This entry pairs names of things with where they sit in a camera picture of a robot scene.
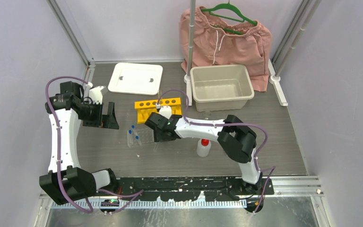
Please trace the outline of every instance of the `red cap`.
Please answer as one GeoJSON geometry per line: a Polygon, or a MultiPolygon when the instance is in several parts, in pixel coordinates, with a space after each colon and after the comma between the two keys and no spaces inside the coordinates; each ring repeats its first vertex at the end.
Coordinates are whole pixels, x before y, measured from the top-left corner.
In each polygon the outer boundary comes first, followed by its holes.
{"type": "Polygon", "coordinates": [[[206,146],[208,146],[208,144],[209,144],[209,140],[205,140],[205,139],[201,140],[201,145],[202,146],[206,147],[206,146]]]}

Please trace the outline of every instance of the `white bottle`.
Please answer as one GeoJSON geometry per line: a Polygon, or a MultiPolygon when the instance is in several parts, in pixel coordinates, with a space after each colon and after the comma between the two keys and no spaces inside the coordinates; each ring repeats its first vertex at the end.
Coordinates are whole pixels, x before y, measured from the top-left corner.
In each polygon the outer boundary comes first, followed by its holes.
{"type": "Polygon", "coordinates": [[[197,155],[200,157],[206,157],[211,149],[211,141],[200,139],[197,145],[197,155]]]}

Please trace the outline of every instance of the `elastic waistband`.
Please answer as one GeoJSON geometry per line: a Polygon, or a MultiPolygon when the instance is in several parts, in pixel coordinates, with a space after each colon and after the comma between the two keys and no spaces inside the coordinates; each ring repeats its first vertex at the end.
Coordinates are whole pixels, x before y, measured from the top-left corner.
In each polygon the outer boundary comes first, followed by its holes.
{"type": "Polygon", "coordinates": [[[229,25],[217,16],[212,16],[209,13],[201,12],[202,9],[205,9],[205,7],[200,6],[200,7],[195,8],[195,16],[204,22],[204,24],[203,24],[204,27],[222,31],[226,36],[247,37],[247,36],[259,33],[260,31],[264,30],[264,26],[257,20],[255,20],[257,22],[256,26],[250,22],[243,22],[238,25],[229,25]],[[235,34],[226,33],[223,29],[218,28],[218,27],[213,27],[211,24],[216,25],[216,26],[221,26],[222,28],[227,28],[227,29],[231,29],[231,30],[246,30],[246,29],[248,29],[248,30],[242,35],[235,35],[235,34]]]}

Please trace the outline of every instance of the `white wall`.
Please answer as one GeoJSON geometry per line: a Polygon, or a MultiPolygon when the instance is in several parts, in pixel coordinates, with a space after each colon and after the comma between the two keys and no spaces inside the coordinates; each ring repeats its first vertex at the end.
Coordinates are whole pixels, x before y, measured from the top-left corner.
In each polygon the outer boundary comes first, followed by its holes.
{"type": "Polygon", "coordinates": [[[281,78],[336,226],[363,226],[363,1],[322,1],[281,78]]]}
{"type": "MultiPolygon", "coordinates": [[[[182,59],[179,20],[189,0],[61,0],[67,5],[96,61],[182,59]]],[[[211,8],[226,0],[197,0],[211,8]]],[[[243,15],[273,35],[271,56],[301,0],[232,0],[243,15]]]]}
{"type": "Polygon", "coordinates": [[[0,227],[35,220],[51,153],[46,82],[84,70],[46,1],[0,1],[0,227]]]}

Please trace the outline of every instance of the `robotic arm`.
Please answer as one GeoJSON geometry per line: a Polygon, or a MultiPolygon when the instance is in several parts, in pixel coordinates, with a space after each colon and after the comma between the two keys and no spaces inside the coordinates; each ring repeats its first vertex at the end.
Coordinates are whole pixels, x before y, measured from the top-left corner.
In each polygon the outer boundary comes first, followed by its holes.
{"type": "Polygon", "coordinates": [[[226,119],[207,121],[187,118],[189,122],[209,123],[214,126],[191,125],[181,115],[171,115],[166,118],[158,113],[151,113],[145,122],[154,130],[155,142],[171,141],[182,138],[200,138],[217,142],[229,158],[239,164],[242,179],[254,190],[261,188],[261,174],[255,168],[252,157],[255,153],[256,133],[248,126],[223,126],[216,124],[242,123],[234,115],[226,119]]]}
{"type": "MultiPolygon", "coordinates": [[[[115,174],[111,169],[89,173],[80,167],[77,157],[76,138],[83,121],[84,126],[119,129],[116,121],[114,103],[108,105],[108,114],[102,115],[102,98],[106,87],[95,87],[89,90],[88,101],[84,101],[84,89],[71,81],[60,84],[60,93],[50,97],[50,102],[60,121],[60,154],[61,176],[66,193],[72,200],[94,196],[99,188],[108,190],[117,187],[115,174]]],[[[62,195],[57,177],[58,132],[55,119],[48,104],[52,127],[52,154],[48,174],[40,176],[41,188],[59,205],[67,203],[62,195]]]]}

